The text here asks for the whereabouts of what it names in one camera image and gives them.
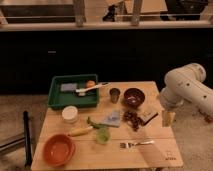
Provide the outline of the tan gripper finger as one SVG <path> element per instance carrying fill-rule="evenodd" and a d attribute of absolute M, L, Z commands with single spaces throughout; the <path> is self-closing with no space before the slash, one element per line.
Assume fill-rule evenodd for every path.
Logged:
<path fill-rule="evenodd" d="M 162 112 L 162 126 L 170 127 L 174 121 L 175 112 L 163 111 Z"/>

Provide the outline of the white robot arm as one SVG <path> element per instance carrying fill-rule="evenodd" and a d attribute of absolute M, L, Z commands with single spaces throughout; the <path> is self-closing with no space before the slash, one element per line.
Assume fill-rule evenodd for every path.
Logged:
<path fill-rule="evenodd" d="M 213 119 L 213 88 L 203 84 L 205 79 L 206 70 L 198 63 L 190 63 L 166 73 L 165 87 L 159 93 L 159 101 L 163 107 L 163 127 L 171 126 L 173 110 L 182 106 L 185 100 Z"/>

